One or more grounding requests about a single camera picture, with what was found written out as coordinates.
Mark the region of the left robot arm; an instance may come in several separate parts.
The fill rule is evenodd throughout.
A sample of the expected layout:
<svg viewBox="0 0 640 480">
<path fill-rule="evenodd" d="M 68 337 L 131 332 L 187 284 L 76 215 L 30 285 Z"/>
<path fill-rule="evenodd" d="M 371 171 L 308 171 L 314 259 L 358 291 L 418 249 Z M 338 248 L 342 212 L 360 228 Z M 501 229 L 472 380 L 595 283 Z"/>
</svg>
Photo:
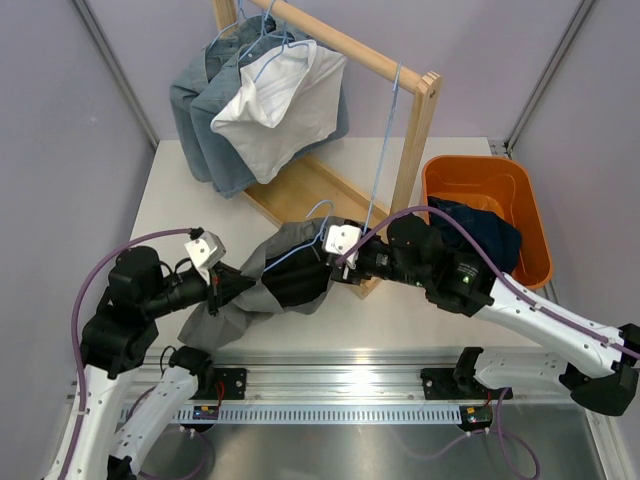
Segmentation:
<svg viewBox="0 0 640 480">
<path fill-rule="evenodd" d="M 196 420 L 218 418 L 225 400 L 245 397 L 246 372 L 216 369 L 212 357 L 183 346 L 174 352 L 148 396 L 120 418 L 127 392 L 158 336 L 158 318 L 201 303 L 219 313 L 254 286 L 253 279 L 219 262 L 221 248 L 187 243 L 192 267 L 166 275 L 151 247 L 110 254 L 114 266 L 95 315 L 74 328 L 77 390 L 50 479 L 134 479 L 166 426 L 190 399 L 209 403 Z"/>
</svg>

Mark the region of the grey pleated skirt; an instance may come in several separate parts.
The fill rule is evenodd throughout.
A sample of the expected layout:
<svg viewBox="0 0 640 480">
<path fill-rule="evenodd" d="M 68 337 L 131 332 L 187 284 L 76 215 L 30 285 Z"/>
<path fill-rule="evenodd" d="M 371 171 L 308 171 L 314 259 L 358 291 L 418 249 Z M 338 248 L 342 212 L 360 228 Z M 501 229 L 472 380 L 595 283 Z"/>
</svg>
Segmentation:
<svg viewBox="0 0 640 480">
<path fill-rule="evenodd" d="M 344 218 L 331 216 L 326 230 L 331 225 L 345 223 Z M 268 258 L 275 256 L 275 253 L 268 251 L 275 234 L 259 244 L 240 267 L 243 275 L 255 281 L 252 288 L 233 300 L 236 306 L 249 315 L 248 330 L 276 315 L 288 312 L 304 315 L 314 313 L 332 286 L 327 254 L 323 251 L 321 240 L 274 269 L 265 271 Z"/>
</svg>

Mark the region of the blue wire hanger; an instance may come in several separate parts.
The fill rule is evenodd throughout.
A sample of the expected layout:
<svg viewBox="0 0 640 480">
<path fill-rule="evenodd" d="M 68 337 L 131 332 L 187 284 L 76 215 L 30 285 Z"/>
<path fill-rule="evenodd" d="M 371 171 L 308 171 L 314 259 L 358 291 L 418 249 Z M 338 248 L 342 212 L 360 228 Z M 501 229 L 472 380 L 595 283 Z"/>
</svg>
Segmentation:
<svg viewBox="0 0 640 480">
<path fill-rule="evenodd" d="M 367 208 L 367 214 L 366 214 L 365 221 L 364 221 L 364 224 L 363 224 L 363 227 L 362 227 L 363 235 L 366 234 L 367 230 L 369 229 L 369 225 L 370 225 L 370 222 L 371 222 L 371 219 L 372 219 L 372 216 L 373 216 L 373 209 L 374 209 L 375 201 L 376 201 L 376 197 L 377 197 L 379 181 L 380 181 L 380 178 L 381 178 L 381 173 L 382 173 L 384 161 L 385 161 L 385 158 L 386 158 L 389 138 L 390 138 L 390 135 L 391 135 L 393 124 L 394 124 L 395 112 L 396 112 L 396 107 L 397 107 L 398 90 L 399 90 L 399 81 L 400 81 L 400 74 L 401 74 L 402 67 L 403 67 L 402 62 L 399 62 L 397 64 L 395 78 L 394 78 L 393 86 L 392 86 L 392 99 L 391 99 L 389 114 L 388 114 L 387 123 L 386 123 L 385 135 L 384 135 L 382 146 L 381 146 L 381 150 L 380 150 L 379 160 L 378 160 L 376 173 L 375 173 L 375 177 L 374 177 L 374 183 L 373 183 L 373 186 L 372 186 L 370 200 L 369 200 L 369 204 L 368 204 L 368 208 Z"/>
</svg>

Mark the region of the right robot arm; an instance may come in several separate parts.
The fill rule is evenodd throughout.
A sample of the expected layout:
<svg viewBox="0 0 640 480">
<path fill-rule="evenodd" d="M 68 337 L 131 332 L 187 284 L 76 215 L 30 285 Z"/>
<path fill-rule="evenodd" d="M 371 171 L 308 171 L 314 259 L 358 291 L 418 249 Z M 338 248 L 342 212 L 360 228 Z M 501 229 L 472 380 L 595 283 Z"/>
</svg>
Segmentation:
<svg viewBox="0 0 640 480">
<path fill-rule="evenodd" d="M 441 310 L 492 322 L 544 347 L 541 354 L 466 347 L 452 368 L 421 371 L 428 400 L 485 400 L 502 390 L 567 393 L 578 405 L 622 415 L 639 384 L 639 328 L 588 320 L 536 295 L 484 256 L 447 246 L 438 229 L 413 214 L 393 220 L 387 236 L 354 222 L 329 226 L 323 240 L 331 277 L 357 285 L 379 278 L 424 289 Z"/>
</svg>

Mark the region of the dark blue denim skirt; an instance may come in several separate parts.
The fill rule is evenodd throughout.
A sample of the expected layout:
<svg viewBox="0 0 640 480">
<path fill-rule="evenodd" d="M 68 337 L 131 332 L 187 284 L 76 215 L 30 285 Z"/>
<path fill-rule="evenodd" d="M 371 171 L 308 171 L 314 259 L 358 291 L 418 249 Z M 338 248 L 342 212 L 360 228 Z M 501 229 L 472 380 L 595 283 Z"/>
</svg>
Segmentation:
<svg viewBox="0 0 640 480">
<path fill-rule="evenodd" d="M 478 210 L 455 201 L 429 196 L 428 206 L 443 211 L 460 224 L 479 244 L 502 272 L 511 274 L 516 268 L 522 235 L 490 211 Z M 475 252 L 466 237 L 441 217 L 429 213 L 430 225 L 439 229 L 443 242 L 459 251 Z"/>
</svg>

